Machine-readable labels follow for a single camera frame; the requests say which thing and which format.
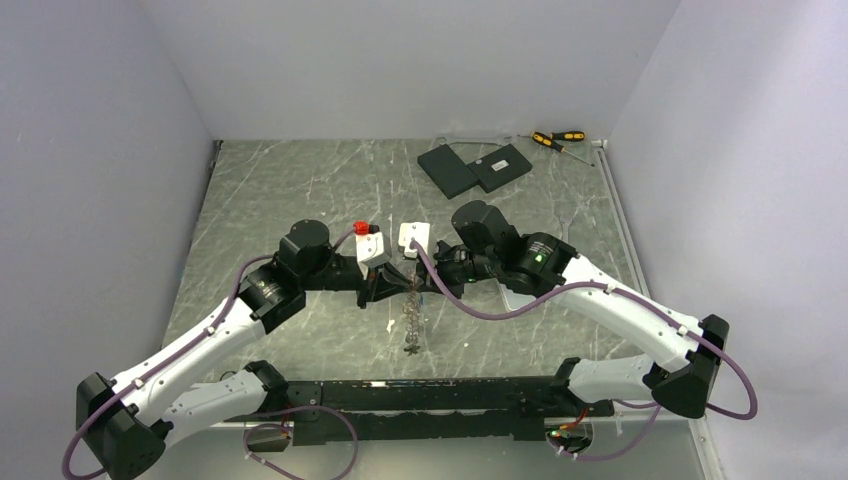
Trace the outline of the metal keyring with keys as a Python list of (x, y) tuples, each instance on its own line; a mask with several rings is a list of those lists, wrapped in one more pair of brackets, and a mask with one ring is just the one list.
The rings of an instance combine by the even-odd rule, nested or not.
[(405, 319), (405, 346), (403, 351), (409, 355), (419, 353), (420, 336), (423, 330), (420, 319), (421, 311), (421, 293), (419, 287), (421, 282), (414, 268), (410, 269), (407, 276), (409, 285), (406, 290), (405, 300), (402, 306), (402, 313)]

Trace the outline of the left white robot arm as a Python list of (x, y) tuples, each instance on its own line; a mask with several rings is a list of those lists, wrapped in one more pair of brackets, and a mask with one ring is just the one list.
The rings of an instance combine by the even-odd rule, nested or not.
[(272, 254), (243, 264), (226, 298), (194, 327), (136, 366), (94, 373), (76, 391), (72, 446), (85, 445), (113, 479), (134, 479), (184, 438), (243, 415), (272, 420), (289, 406), (289, 386), (266, 361), (201, 384), (234, 351), (261, 340), (300, 312), (309, 291), (351, 291), (359, 307), (407, 293), (413, 281), (391, 262), (390, 245), (367, 222), (347, 232), (352, 256), (339, 253), (327, 226), (295, 223)]

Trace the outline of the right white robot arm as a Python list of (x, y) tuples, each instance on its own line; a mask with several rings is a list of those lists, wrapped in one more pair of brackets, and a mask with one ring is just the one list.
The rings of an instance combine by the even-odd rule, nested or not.
[[(554, 302), (584, 315), (639, 349), (632, 357), (563, 361), (554, 376), (551, 401), (574, 415), (607, 400), (652, 400), (679, 416), (698, 419), (723, 363), (720, 353), (728, 323), (676, 312), (615, 280), (565, 241), (544, 232), (521, 234), (502, 212), (471, 201), (452, 217), (461, 242), (435, 241), (424, 222), (404, 223), (399, 231), (403, 255), (420, 262), (428, 284), (467, 314), (489, 321), (523, 315)], [(470, 283), (493, 279), (532, 297), (514, 311), (486, 314), (459, 299)]]

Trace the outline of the grey rectangular tin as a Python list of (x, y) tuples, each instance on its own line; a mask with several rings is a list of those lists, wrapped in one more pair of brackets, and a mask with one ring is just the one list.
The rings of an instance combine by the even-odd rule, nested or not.
[(500, 285), (499, 290), (504, 306), (510, 312), (519, 310), (536, 300), (532, 295), (518, 294), (504, 285)]

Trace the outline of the large black box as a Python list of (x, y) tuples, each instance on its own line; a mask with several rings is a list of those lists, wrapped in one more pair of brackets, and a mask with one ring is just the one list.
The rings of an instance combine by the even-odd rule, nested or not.
[(447, 199), (479, 184), (478, 177), (449, 145), (440, 145), (419, 155), (417, 162)]

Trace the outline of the small black box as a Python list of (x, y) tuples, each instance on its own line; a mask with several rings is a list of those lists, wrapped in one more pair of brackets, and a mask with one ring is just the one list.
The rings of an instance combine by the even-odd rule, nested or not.
[(517, 180), (532, 170), (530, 161), (512, 144), (503, 146), (468, 164), (485, 193)]

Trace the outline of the silver wrench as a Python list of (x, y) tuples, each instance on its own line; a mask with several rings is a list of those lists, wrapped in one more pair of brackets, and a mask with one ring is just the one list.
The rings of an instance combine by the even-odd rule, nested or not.
[(570, 242), (569, 233), (570, 233), (570, 228), (571, 228), (571, 225), (572, 225), (572, 222), (573, 222), (573, 218), (569, 215), (560, 215), (558, 217), (558, 221), (559, 221), (560, 226), (561, 226), (561, 239), (564, 242), (569, 243)]

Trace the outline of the orange black screwdriver front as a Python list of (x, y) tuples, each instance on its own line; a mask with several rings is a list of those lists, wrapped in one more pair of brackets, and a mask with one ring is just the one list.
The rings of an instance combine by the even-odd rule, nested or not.
[(580, 143), (580, 142), (576, 142), (576, 143), (571, 143), (571, 142), (554, 142), (554, 141), (550, 141), (550, 140), (543, 140), (543, 139), (532, 139), (532, 140), (533, 140), (535, 143), (537, 143), (538, 145), (544, 146), (544, 147), (546, 147), (546, 148), (548, 148), (548, 149), (551, 149), (551, 150), (554, 150), (554, 151), (556, 151), (556, 152), (558, 152), (558, 153), (565, 154), (565, 155), (567, 155), (568, 157), (570, 157), (571, 159), (577, 160), (577, 161), (579, 161), (579, 162), (581, 162), (581, 163), (583, 163), (583, 164), (585, 164), (585, 165), (588, 165), (588, 166), (594, 166), (594, 164), (593, 164), (592, 162), (590, 162), (588, 159), (586, 159), (586, 158), (584, 158), (584, 157), (581, 157), (581, 156), (579, 156), (579, 155), (577, 155), (577, 154), (575, 154), (575, 153), (572, 153), (571, 151), (569, 151), (569, 150), (568, 150), (567, 144), (576, 144), (576, 143)]

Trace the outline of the orange black screwdriver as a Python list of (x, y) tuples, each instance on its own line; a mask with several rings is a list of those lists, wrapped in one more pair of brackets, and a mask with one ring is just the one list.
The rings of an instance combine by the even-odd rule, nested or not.
[(537, 143), (538, 145), (544, 146), (544, 147), (546, 147), (546, 148), (548, 148), (548, 149), (551, 149), (551, 150), (554, 150), (554, 151), (556, 151), (556, 152), (558, 152), (558, 153), (565, 154), (565, 155), (567, 155), (568, 157), (570, 157), (571, 159), (577, 160), (577, 161), (579, 161), (579, 162), (581, 162), (581, 163), (583, 163), (583, 164), (585, 164), (585, 165), (588, 165), (588, 166), (594, 166), (594, 164), (593, 164), (592, 162), (590, 162), (588, 159), (586, 159), (586, 158), (584, 158), (584, 157), (581, 157), (581, 156), (579, 156), (579, 155), (577, 155), (577, 154), (575, 154), (575, 153), (572, 153), (571, 151), (569, 151), (569, 150), (568, 150), (567, 144), (576, 144), (576, 143), (580, 143), (580, 142), (576, 142), (576, 143), (571, 143), (571, 142), (554, 142), (554, 141), (550, 141), (550, 140), (543, 140), (543, 139), (532, 139), (532, 140), (533, 140), (535, 143)]
[(529, 135), (524, 135), (524, 138), (532, 138), (532, 139), (543, 139), (550, 140), (554, 142), (581, 142), (586, 139), (586, 134), (582, 131), (564, 131), (564, 132), (553, 132), (553, 133), (542, 133), (542, 132), (533, 132)]

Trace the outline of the orange black screwdriver back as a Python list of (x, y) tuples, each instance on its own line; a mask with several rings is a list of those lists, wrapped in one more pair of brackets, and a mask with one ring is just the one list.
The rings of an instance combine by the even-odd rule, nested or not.
[(542, 132), (533, 132), (529, 135), (524, 135), (524, 138), (532, 138), (532, 139), (543, 139), (550, 140), (554, 142), (581, 142), (586, 139), (586, 134), (582, 131), (564, 131), (564, 132), (553, 132), (553, 133), (542, 133)]

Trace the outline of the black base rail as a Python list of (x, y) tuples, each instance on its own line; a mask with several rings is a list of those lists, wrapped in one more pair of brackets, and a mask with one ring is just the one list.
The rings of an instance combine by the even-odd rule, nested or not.
[(549, 376), (466, 379), (291, 381), (258, 411), (286, 416), (297, 446), (350, 437), (347, 426), (312, 407), (341, 412), (361, 440), (509, 437), (541, 441), (557, 420), (610, 417), (611, 401), (584, 404)]

